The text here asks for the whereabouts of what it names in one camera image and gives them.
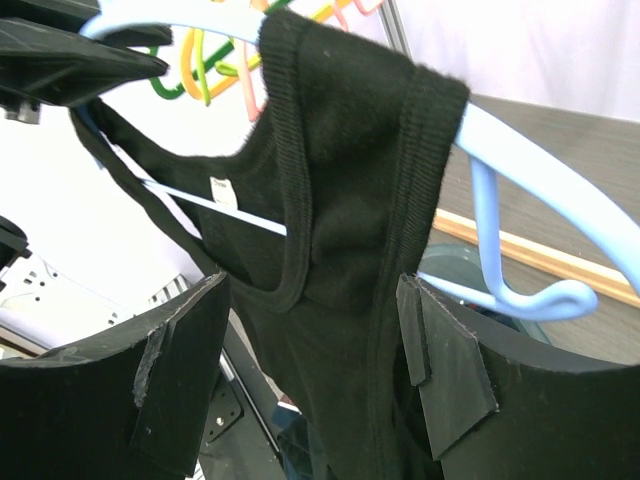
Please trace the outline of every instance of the pink hanger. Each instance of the pink hanger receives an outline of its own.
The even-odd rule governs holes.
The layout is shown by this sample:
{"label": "pink hanger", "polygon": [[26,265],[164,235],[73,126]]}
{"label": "pink hanger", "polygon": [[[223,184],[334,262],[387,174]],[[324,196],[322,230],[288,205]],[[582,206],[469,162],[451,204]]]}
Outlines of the pink hanger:
{"label": "pink hanger", "polygon": [[253,92],[253,81],[251,80],[251,71],[249,70],[249,61],[247,60],[247,43],[238,41],[236,44],[238,53],[240,54],[240,63],[238,65],[238,79],[242,85],[244,94],[244,104],[247,108],[247,115],[250,122],[255,122],[264,107],[258,108],[256,104],[256,96]]}
{"label": "pink hanger", "polygon": [[338,23],[340,24],[340,28],[345,32],[349,31],[349,24],[347,23],[347,19],[344,18],[344,13],[342,13],[342,8],[340,8],[340,4],[338,0],[334,1],[331,4],[331,10],[333,10],[333,16],[336,17]]}
{"label": "pink hanger", "polygon": [[384,0],[377,0],[372,7],[366,8],[362,0],[353,0],[353,3],[356,4],[356,8],[362,15],[371,15],[378,9],[378,7],[380,7],[380,5],[382,5],[383,2]]}
{"label": "pink hanger", "polygon": [[[371,15],[375,12],[378,7],[382,4],[384,0],[377,0],[376,3],[370,8],[366,8],[362,3],[362,0],[354,0],[353,3],[356,4],[356,8],[362,15]],[[265,0],[251,0],[251,8],[255,8],[256,10],[263,11],[266,8],[267,2]],[[333,15],[338,20],[340,24],[340,28],[345,32],[349,31],[349,24],[347,23],[347,19],[342,13],[342,8],[340,8],[340,4],[337,0],[335,0],[331,4],[331,9],[333,10]],[[240,84],[242,85],[242,93],[244,95],[244,104],[247,109],[247,115],[249,116],[250,122],[255,122],[262,111],[264,110],[264,106],[258,107],[256,104],[256,96],[253,91],[253,81],[251,80],[251,71],[249,70],[249,60],[247,59],[247,44],[246,42],[237,42],[237,49],[240,57],[240,64],[238,65],[238,79],[240,80]]]}

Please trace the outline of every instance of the ribbed neckline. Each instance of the ribbed neckline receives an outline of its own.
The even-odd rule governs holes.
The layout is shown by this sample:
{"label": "ribbed neckline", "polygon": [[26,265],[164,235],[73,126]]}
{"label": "ribbed neckline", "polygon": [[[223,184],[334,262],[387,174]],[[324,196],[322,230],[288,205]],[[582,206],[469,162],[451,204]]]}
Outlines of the ribbed neckline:
{"label": "ribbed neckline", "polygon": [[264,158],[265,145],[273,142],[276,150],[287,227],[280,285],[276,290],[265,291],[231,278],[234,291],[275,312],[288,311],[298,302],[309,271],[312,190],[300,122],[297,59],[303,36],[312,25],[286,9],[276,10],[263,22],[258,49],[269,104],[244,148],[232,161],[224,161],[229,173],[241,172],[255,165],[257,158]]}

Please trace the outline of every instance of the colorful hangers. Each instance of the colorful hangers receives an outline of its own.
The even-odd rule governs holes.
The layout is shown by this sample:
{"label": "colorful hangers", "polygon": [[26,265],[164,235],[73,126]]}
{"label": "colorful hangers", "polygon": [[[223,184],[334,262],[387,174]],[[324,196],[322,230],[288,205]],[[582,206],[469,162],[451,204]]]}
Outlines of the colorful hangers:
{"label": "colorful hangers", "polygon": [[[264,13],[269,13],[278,8],[286,7],[292,1],[293,0],[276,0],[271,5],[269,5],[269,8],[267,8],[267,10],[265,10]],[[227,55],[229,55],[229,53],[233,51],[233,49],[234,49],[233,44],[232,42],[229,42],[229,41],[226,42],[224,45],[222,45],[220,48],[218,48],[218,50],[216,50],[209,58],[207,58],[207,60],[205,60],[204,62],[205,72],[208,72],[209,70],[214,68],[216,63],[224,61],[224,59],[227,57]],[[158,47],[150,48],[149,55],[157,56],[158,51],[159,51]],[[193,70],[191,72],[191,78],[194,78],[194,79],[198,78],[198,72],[196,70]],[[229,88],[231,85],[233,85],[237,81],[238,79],[236,77],[223,78],[213,87],[213,89],[215,89],[215,92],[217,93],[215,94],[212,93],[211,98],[215,97],[216,95],[219,95],[220,93],[225,91],[227,88]],[[182,83],[178,83],[173,88],[167,88],[164,86],[164,84],[162,83],[162,80],[159,77],[152,78],[150,82],[156,94],[165,100],[176,100],[186,93],[186,90]]]}
{"label": "colorful hangers", "polygon": [[[282,8],[288,5],[291,1],[292,0],[280,0],[274,2],[272,5],[268,5],[266,0],[251,0],[250,6],[253,9],[269,13],[276,8]],[[349,31],[348,23],[342,13],[342,9],[345,6],[350,3],[354,3],[355,7],[362,15],[371,15],[379,8],[383,1],[384,0],[376,0],[372,6],[366,7],[361,0],[334,0],[320,8],[310,17],[314,21],[325,22],[331,16],[335,16],[340,27],[344,31]],[[255,53],[251,58],[247,59],[246,43],[240,41],[235,42],[230,39],[205,61],[202,56],[203,40],[204,34],[202,32],[198,32],[198,29],[189,30],[182,46],[180,58],[182,84],[179,84],[174,87],[174,89],[169,90],[164,87],[159,78],[154,78],[151,80],[154,90],[160,97],[167,100],[174,100],[182,96],[184,92],[187,92],[192,98],[198,101],[204,101],[205,105],[209,105],[213,98],[223,93],[237,81],[240,81],[249,120],[252,122],[255,121],[260,114],[261,108],[256,104],[253,82],[251,80],[251,71],[260,66],[260,55]],[[225,59],[225,57],[234,48],[238,53],[237,66]],[[195,70],[192,69],[192,55],[194,49],[196,57]],[[157,54],[157,49],[150,49],[150,54]],[[211,68],[215,68],[216,72],[219,75],[222,75],[223,78],[213,87],[209,88],[206,79],[206,72]]]}

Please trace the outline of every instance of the clothing label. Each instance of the clothing label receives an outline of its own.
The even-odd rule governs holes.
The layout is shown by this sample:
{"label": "clothing label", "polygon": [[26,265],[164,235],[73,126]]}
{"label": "clothing label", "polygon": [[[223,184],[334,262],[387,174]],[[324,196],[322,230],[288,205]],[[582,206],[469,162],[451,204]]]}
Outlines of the clothing label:
{"label": "clothing label", "polygon": [[233,185],[231,185],[231,181],[229,179],[219,179],[214,177],[210,177],[210,180],[213,201],[237,210],[238,198],[236,197]]}

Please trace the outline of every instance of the metal bracket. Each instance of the metal bracket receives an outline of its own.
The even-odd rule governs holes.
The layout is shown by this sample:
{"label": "metal bracket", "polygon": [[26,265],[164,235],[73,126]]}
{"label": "metal bracket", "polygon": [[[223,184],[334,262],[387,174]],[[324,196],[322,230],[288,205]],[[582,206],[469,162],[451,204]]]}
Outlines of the metal bracket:
{"label": "metal bracket", "polygon": [[202,447],[208,447],[229,427],[242,418],[244,410],[224,375],[220,375],[213,391],[205,423]]}
{"label": "metal bracket", "polygon": [[27,99],[4,105],[6,111],[4,118],[15,122],[26,123],[28,125],[38,125],[40,123],[40,104]]}

